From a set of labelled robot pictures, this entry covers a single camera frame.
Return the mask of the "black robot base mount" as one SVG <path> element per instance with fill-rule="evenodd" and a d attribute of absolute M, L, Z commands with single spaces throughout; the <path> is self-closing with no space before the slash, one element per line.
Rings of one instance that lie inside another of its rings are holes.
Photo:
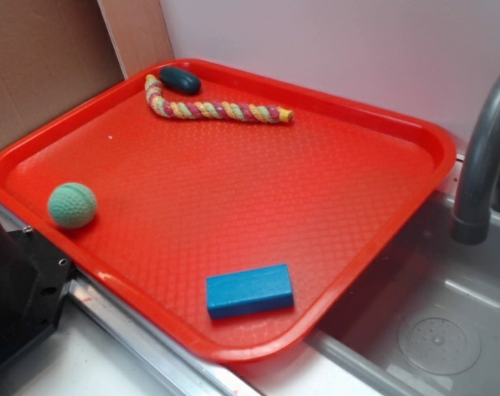
<path fill-rule="evenodd" d="M 72 273 L 41 233 L 0 223 L 0 371 L 55 332 Z"/>

